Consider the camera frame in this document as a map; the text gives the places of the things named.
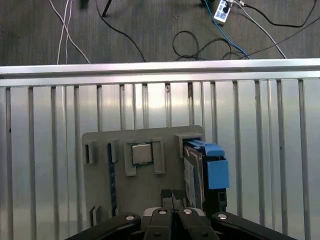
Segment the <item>black cable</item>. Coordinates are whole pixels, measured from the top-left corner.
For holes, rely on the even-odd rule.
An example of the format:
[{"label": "black cable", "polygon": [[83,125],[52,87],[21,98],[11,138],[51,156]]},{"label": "black cable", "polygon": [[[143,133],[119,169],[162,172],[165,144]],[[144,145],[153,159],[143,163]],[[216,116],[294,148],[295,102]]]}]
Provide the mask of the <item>black cable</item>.
[{"label": "black cable", "polygon": [[[195,52],[194,54],[192,54],[192,55],[181,55],[181,54],[178,53],[177,50],[176,50],[176,47],[175,47],[176,38],[177,38],[177,36],[179,36],[180,34],[183,34],[183,33],[189,34],[189,35],[193,38],[193,40],[194,40],[194,42],[195,42],[196,52]],[[229,53],[230,53],[230,56],[231,56],[231,52],[232,52],[231,45],[230,45],[230,43],[229,43],[227,40],[225,40],[224,38],[215,38],[215,39],[209,41],[207,44],[205,44],[205,45],[200,49],[200,48],[199,48],[199,42],[198,42],[198,39],[197,39],[196,35],[194,35],[194,34],[193,34],[192,32],[190,32],[190,31],[186,31],[186,30],[184,30],[184,31],[179,31],[176,35],[174,35],[173,40],[172,40],[172,48],[173,48],[174,53],[175,53],[176,55],[178,55],[178,58],[176,59],[176,61],[179,61],[180,59],[194,59],[194,60],[196,60],[196,61],[198,61],[198,60],[204,60],[204,61],[206,61],[207,59],[202,58],[202,57],[199,57],[199,54],[200,54],[203,50],[205,50],[209,45],[211,45],[211,44],[213,44],[213,43],[216,43],[216,42],[226,43],[226,44],[228,45],[228,47],[229,47]]]},{"label": "black cable", "polygon": [[287,37],[287,38],[285,38],[284,40],[282,40],[282,41],[278,42],[277,44],[273,44],[273,45],[268,46],[268,47],[266,47],[266,48],[263,48],[263,49],[261,49],[261,50],[258,50],[258,51],[255,51],[255,52],[252,52],[252,53],[248,54],[247,56],[251,56],[251,55],[253,55],[253,54],[260,53],[260,52],[262,52],[262,51],[265,51],[265,50],[267,50],[267,49],[273,48],[273,47],[275,47],[276,45],[279,45],[279,44],[281,44],[281,43],[283,43],[283,42],[287,41],[288,39],[290,39],[290,38],[294,37],[295,35],[297,35],[297,34],[301,33],[303,30],[305,30],[305,29],[307,29],[308,27],[310,27],[312,24],[314,24],[315,22],[317,22],[319,19],[320,19],[320,17],[318,17],[316,20],[314,20],[314,21],[310,22],[307,26],[305,26],[304,28],[301,28],[299,31],[297,31],[297,32],[296,32],[296,33],[294,33],[293,35],[288,36],[288,37]]},{"label": "black cable", "polygon": [[98,15],[99,17],[101,18],[101,20],[109,27],[111,28],[113,31],[116,31],[117,33],[119,34],[122,34],[123,36],[127,37],[132,43],[133,45],[136,47],[136,49],[139,51],[140,55],[141,55],[141,58],[143,59],[144,62],[147,62],[144,55],[142,54],[140,48],[137,46],[137,44],[135,43],[135,41],[133,41],[133,39],[127,35],[126,33],[124,33],[123,31],[120,31],[118,29],[116,29],[115,27],[111,26],[101,15],[100,11],[99,11],[99,8],[98,8],[98,2],[97,0],[95,0],[95,6],[96,6],[96,11],[98,12]]},{"label": "black cable", "polygon": [[306,22],[308,21],[308,19],[310,18],[310,15],[312,14],[312,12],[314,11],[316,4],[317,4],[318,0],[314,0],[313,2],[313,6],[309,12],[309,14],[307,15],[305,21],[301,24],[301,25],[291,25],[291,24],[280,24],[280,23],[274,23],[272,22],[262,11],[260,11],[259,9],[255,8],[254,6],[251,6],[249,4],[244,4],[245,8],[249,8],[249,9],[253,9],[255,11],[257,11],[259,14],[261,14],[270,24],[272,24],[273,26],[280,26],[280,27],[288,27],[288,28],[302,28]]},{"label": "black cable", "polygon": [[221,60],[225,60],[226,56],[229,55],[229,59],[228,60],[231,60],[231,55],[235,55],[237,56],[239,59],[241,58],[244,58],[244,57],[247,57],[245,56],[241,51],[229,51],[227,52],[225,55],[223,55],[223,57],[221,58]]}]

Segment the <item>aluminum rail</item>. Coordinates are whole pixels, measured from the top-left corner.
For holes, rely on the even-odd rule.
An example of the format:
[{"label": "aluminum rail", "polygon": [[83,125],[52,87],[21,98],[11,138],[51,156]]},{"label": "aluminum rail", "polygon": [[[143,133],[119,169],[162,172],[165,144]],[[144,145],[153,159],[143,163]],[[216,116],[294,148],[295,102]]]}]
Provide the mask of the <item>aluminum rail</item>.
[{"label": "aluminum rail", "polygon": [[0,87],[320,78],[320,59],[0,67]]}]

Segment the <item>metal slat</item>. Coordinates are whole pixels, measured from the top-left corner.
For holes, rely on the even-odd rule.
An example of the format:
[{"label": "metal slat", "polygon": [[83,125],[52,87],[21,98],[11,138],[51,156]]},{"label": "metal slat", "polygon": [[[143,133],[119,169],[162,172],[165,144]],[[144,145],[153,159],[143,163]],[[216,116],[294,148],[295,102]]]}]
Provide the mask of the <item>metal slat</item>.
[{"label": "metal slat", "polygon": [[65,118],[66,118],[66,151],[67,151],[67,174],[68,174],[68,226],[69,235],[73,236],[79,229],[78,224],[78,164],[76,159],[76,106],[75,88],[65,87]]},{"label": "metal slat", "polygon": [[204,128],[205,140],[212,143],[212,92],[209,81],[202,83],[202,127]]},{"label": "metal slat", "polygon": [[124,130],[135,129],[135,110],[134,110],[134,86],[126,84],[123,87],[123,122]]},{"label": "metal slat", "polygon": [[0,239],[13,239],[10,90],[0,88]]},{"label": "metal slat", "polygon": [[35,215],[32,214],[32,165],[29,137],[29,91],[27,87],[11,89],[12,201],[13,239],[32,240]]},{"label": "metal slat", "polygon": [[33,89],[36,236],[54,239],[54,176],[51,88]]},{"label": "metal slat", "polygon": [[97,104],[97,86],[79,86],[79,133],[76,139],[78,144],[79,159],[77,164],[80,168],[79,190],[80,190],[80,204],[83,221],[83,229],[88,228],[87,223],[87,208],[86,208],[86,194],[84,184],[84,166],[82,156],[81,137],[85,133],[98,131],[98,104]]},{"label": "metal slat", "polygon": [[170,90],[172,127],[188,126],[190,122],[188,83],[172,83]]},{"label": "metal slat", "polygon": [[227,211],[237,214],[237,178],[236,178],[236,149],[235,149],[235,113],[234,93],[231,81],[216,82],[216,115],[218,142],[225,152],[229,163],[230,187],[226,190]]},{"label": "metal slat", "polygon": [[192,83],[194,125],[202,126],[202,84]]},{"label": "metal slat", "polygon": [[166,120],[166,87],[164,83],[151,83],[148,87],[149,128],[164,128]]},{"label": "metal slat", "polygon": [[273,228],[272,217],[272,188],[271,188],[271,151],[270,151],[270,134],[272,129],[269,126],[269,102],[268,102],[269,82],[259,82],[260,92],[260,115],[261,115],[261,154],[262,154],[262,178],[263,178],[263,209],[264,225],[270,229]]},{"label": "metal slat", "polygon": [[102,86],[102,131],[121,129],[120,86]]},{"label": "metal slat", "polygon": [[268,80],[268,122],[271,177],[272,228],[282,232],[281,170],[277,82]]},{"label": "metal slat", "polygon": [[282,81],[288,235],[303,239],[304,209],[297,80]]},{"label": "metal slat", "polygon": [[58,234],[59,239],[70,235],[68,202],[68,155],[67,155],[67,117],[66,87],[58,86],[55,90],[55,126],[56,130],[56,182],[58,196]]},{"label": "metal slat", "polygon": [[134,129],[144,128],[144,104],[143,104],[143,86],[134,85]]},{"label": "metal slat", "polygon": [[309,187],[310,239],[320,239],[320,80],[304,81],[307,170]]},{"label": "metal slat", "polygon": [[238,96],[243,217],[260,223],[254,81],[238,82]]}]

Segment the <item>electrical cord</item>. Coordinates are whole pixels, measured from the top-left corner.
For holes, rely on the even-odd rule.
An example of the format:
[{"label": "electrical cord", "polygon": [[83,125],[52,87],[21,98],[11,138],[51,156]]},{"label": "electrical cord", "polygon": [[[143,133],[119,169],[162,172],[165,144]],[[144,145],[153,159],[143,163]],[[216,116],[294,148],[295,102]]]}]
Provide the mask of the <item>electrical cord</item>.
[{"label": "electrical cord", "polygon": [[240,52],[240,51],[228,51],[225,55],[223,55],[221,60],[225,60],[226,56],[228,56],[228,55],[229,55],[229,59],[228,60],[231,60],[231,55],[237,56],[238,59],[241,59],[241,58],[249,59],[249,58],[247,58],[247,56],[241,57],[241,55],[244,55],[244,54],[242,52]]},{"label": "electrical cord", "polygon": [[307,23],[307,21],[309,20],[312,12],[314,11],[314,9],[315,9],[315,7],[316,7],[317,1],[318,1],[318,0],[314,0],[313,6],[312,6],[309,14],[307,15],[305,21],[304,21],[302,24],[300,24],[300,25],[274,23],[274,22],[272,22],[262,11],[260,11],[260,10],[257,9],[257,8],[255,8],[254,6],[251,6],[251,5],[246,4],[246,3],[245,3],[243,6],[244,6],[245,8],[253,9],[253,10],[255,10],[256,12],[258,12],[259,14],[261,14],[261,15],[262,15],[270,24],[272,24],[273,26],[287,27],[287,28],[302,28],[302,27]]},{"label": "electrical cord", "polygon": [[58,11],[56,10],[53,2],[51,0],[48,0],[51,4],[51,7],[53,9],[53,11],[55,12],[55,14],[59,17],[60,21],[62,22],[63,26],[64,26],[64,29],[65,29],[65,32],[67,34],[67,36],[69,37],[70,39],[70,42],[72,43],[72,45],[75,47],[75,49],[78,50],[79,53],[81,53],[81,55],[85,58],[85,60],[87,61],[88,64],[90,64],[90,61],[88,60],[87,56],[84,54],[84,52],[75,44],[75,42],[72,40],[69,32],[68,32],[68,28],[63,20],[63,18],[61,17],[61,15],[58,13]]},{"label": "electrical cord", "polygon": [[101,15],[101,13],[100,13],[100,11],[99,11],[99,7],[98,7],[98,2],[97,2],[97,0],[95,0],[95,6],[96,6],[96,11],[97,11],[100,19],[101,19],[109,28],[111,28],[113,31],[115,31],[115,32],[117,32],[117,33],[125,36],[126,38],[128,38],[128,39],[133,43],[133,45],[136,47],[136,49],[138,50],[138,52],[140,53],[141,58],[143,59],[143,61],[146,62],[146,59],[145,59],[144,55],[142,54],[140,48],[139,48],[138,45],[135,43],[135,41],[133,41],[133,39],[132,39],[129,35],[127,35],[126,33],[124,33],[123,31],[120,31],[120,30],[116,29],[115,27],[111,26],[111,25],[102,17],[102,15]]},{"label": "electrical cord", "polygon": [[[176,50],[176,47],[175,47],[175,41],[176,41],[176,38],[180,35],[180,34],[188,34],[192,37],[192,39],[194,40],[195,42],[195,46],[196,46],[196,52],[192,55],[186,55],[186,54],[180,54],[178,53],[178,51]],[[193,34],[191,31],[187,31],[187,30],[184,30],[184,31],[180,31],[178,32],[176,35],[174,35],[173,37],[173,40],[172,40],[172,49],[174,51],[174,53],[178,56],[178,58],[175,60],[175,61],[179,61],[181,59],[194,59],[196,61],[199,61],[199,60],[203,60],[203,61],[207,61],[208,59],[205,59],[205,58],[202,58],[202,57],[199,57],[199,54],[204,51],[209,45],[213,44],[213,43],[217,43],[217,42],[223,42],[225,44],[227,44],[228,48],[229,48],[229,51],[223,55],[223,57],[221,58],[221,60],[225,60],[225,58],[227,56],[229,56],[229,59],[228,60],[231,60],[231,56],[232,55],[235,55],[237,56],[238,58],[241,58],[241,55],[244,55],[243,52],[241,51],[232,51],[231,49],[231,45],[230,43],[224,39],[224,38],[215,38],[213,40],[210,40],[208,43],[206,43],[201,49],[199,48],[199,41],[196,37],[195,34]]]},{"label": "electrical cord", "polygon": [[[65,8],[64,8],[64,16],[63,16],[63,22],[64,23],[66,22],[68,4],[69,4],[69,0],[66,1]],[[64,26],[62,26],[61,35],[60,35],[60,41],[59,41],[59,47],[58,47],[58,56],[57,56],[57,59],[56,59],[56,64],[57,65],[59,64],[59,60],[60,60],[61,44],[62,44],[62,38],[64,37],[64,30],[65,30],[65,28],[64,28]]]},{"label": "electrical cord", "polygon": [[279,53],[283,56],[284,59],[287,59],[286,55],[284,54],[284,52],[280,49],[280,47],[278,46],[278,44],[276,43],[276,41],[272,38],[272,36],[267,32],[267,30],[265,30],[259,23],[257,23],[257,21],[255,21],[247,12],[246,10],[241,6],[240,3],[238,3],[236,0],[233,0],[233,3],[235,3],[239,8],[241,8],[241,10],[244,12],[245,15],[247,15],[247,17],[249,19],[251,19],[251,21],[257,25],[268,37],[269,39],[275,44],[275,47],[278,49]]},{"label": "electrical cord", "polygon": [[[69,19],[68,19],[68,23],[66,25],[66,28],[68,29],[69,31],[69,24],[70,24],[70,19],[71,19],[71,13],[72,13],[72,3],[73,3],[74,0],[71,0],[70,2],[70,12],[69,12]],[[65,40],[65,64],[68,64],[68,36]]]},{"label": "electrical cord", "polygon": [[[193,38],[193,40],[194,40],[194,42],[195,42],[195,46],[196,46],[196,52],[195,52],[194,54],[192,54],[192,55],[185,55],[185,54],[182,55],[182,54],[178,53],[178,51],[176,50],[176,47],[175,47],[175,41],[176,41],[176,38],[177,38],[180,34],[189,34],[189,35]],[[226,44],[228,45],[229,49],[230,49],[230,52],[231,52],[230,43],[229,43],[227,40],[223,39],[223,38],[213,39],[213,40],[209,41],[207,44],[205,44],[205,45],[200,49],[200,48],[199,48],[199,41],[198,41],[196,35],[194,35],[194,34],[193,34],[192,32],[190,32],[190,31],[186,31],[186,30],[180,31],[180,32],[178,32],[176,35],[174,35],[173,40],[172,40],[172,49],[173,49],[174,53],[175,53],[176,55],[178,55],[178,58],[177,58],[175,61],[179,61],[180,59],[194,59],[194,60],[196,60],[196,61],[198,61],[198,60],[204,60],[204,61],[206,61],[207,59],[202,58],[202,57],[199,57],[199,54],[200,54],[203,50],[205,50],[205,48],[207,48],[209,45],[211,45],[211,44],[213,44],[213,43],[216,43],[216,42],[224,42],[224,43],[226,43]]]},{"label": "electrical cord", "polygon": [[296,33],[294,33],[294,34],[292,34],[292,35],[290,35],[290,36],[286,37],[285,39],[283,39],[282,41],[278,42],[277,44],[274,44],[274,45],[268,46],[268,47],[263,48],[263,49],[258,50],[258,51],[254,51],[254,52],[252,52],[252,53],[248,54],[247,56],[251,56],[251,55],[254,55],[254,54],[257,54],[257,53],[261,53],[261,52],[263,52],[263,51],[265,51],[265,50],[271,49],[271,48],[275,47],[276,45],[279,45],[279,44],[281,44],[281,43],[283,43],[283,42],[285,42],[285,41],[289,40],[290,38],[294,37],[295,35],[297,35],[297,34],[301,33],[303,30],[305,30],[305,29],[307,29],[308,27],[310,27],[312,24],[316,23],[318,20],[320,20],[320,17],[318,17],[317,19],[313,20],[313,21],[312,21],[312,22],[310,22],[307,26],[303,27],[302,29],[300,29],[300,30],[299,30],[299,31],[297,31]]},{"label": "electrical cord", "polygon": [[225,34],[225,32],[224,32],[224,31],[219,27],[219,25],[217,24],[217,22],[216,22],[213,14],[212,14],[212,12],[211,12],[211,10],[210,10],[210,7],[209,7],[209,5],[208,5],[208,3],[207,3],[206,0],[204,0],[204,3],[205,3],[205,5],[206,5],[206,8],[207,8],[207,10],[208,10],[211,18],[212,18],[212,21],[213,21],[214,25],[219,29],[219,31],[221,32],[221,34],[223,35],[223,37],[230,43],[230,45],[232,45],[233,47],[235,47],[236,49],[238,49],[238,50],[239,50],[240,52],[242,52],[245,56],[248,56],[247,53],[246,53],[241,47],[239,47],[237,44],[235,44],[234,42],[232,42],[232,41],[227,37],[227,35]]}]

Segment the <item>screw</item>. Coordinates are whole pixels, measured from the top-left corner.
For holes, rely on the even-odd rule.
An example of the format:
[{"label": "screw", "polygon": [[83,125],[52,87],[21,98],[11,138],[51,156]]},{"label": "screw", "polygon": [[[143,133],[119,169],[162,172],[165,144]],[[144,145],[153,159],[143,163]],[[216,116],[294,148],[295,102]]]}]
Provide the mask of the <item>screw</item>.
[{"label": "screw", "polygon": [[184,212],[185,214],[191,214],[191,213],[192,213],[192,211],[191,211],[190,209],[185,209],[185,210],[183,210],[183,212]]},{"label": "screw", "polygon": [[226,220],[226,219],[227,219],[227,216],[224,215],[224,214],[219,214],[219,215],[218,215],[218,219]]},{"label": "screw", "polygon": [[127,219],[128,221],[135,219],[134,216],[127,216],[125,219]]}]

